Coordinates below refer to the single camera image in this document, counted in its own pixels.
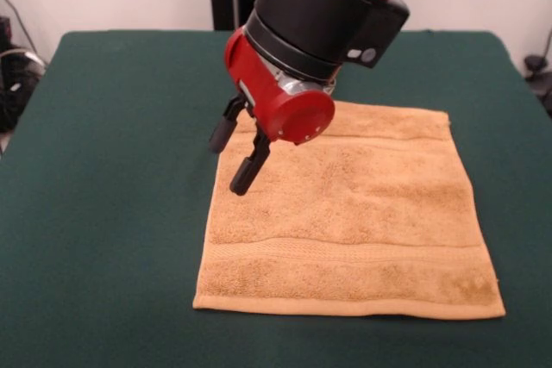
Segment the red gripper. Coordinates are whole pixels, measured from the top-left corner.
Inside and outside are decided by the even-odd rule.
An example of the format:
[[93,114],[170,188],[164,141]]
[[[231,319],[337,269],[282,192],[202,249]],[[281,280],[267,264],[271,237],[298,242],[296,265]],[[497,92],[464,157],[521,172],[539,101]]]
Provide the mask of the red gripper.
[[[248,40],[244,28],[229,38],[225,65],[238,91],[245,95],[258,125],[254,149],[239,166],[229,188],[244,196],[270,155],[271,141],[296,145],[320,135],[332,122],[336,107],[331,95],[318,84],[292,78],[262,58]],[[209,140],[209,149],[221,153],[246,106],[242,95],[232,97]]]

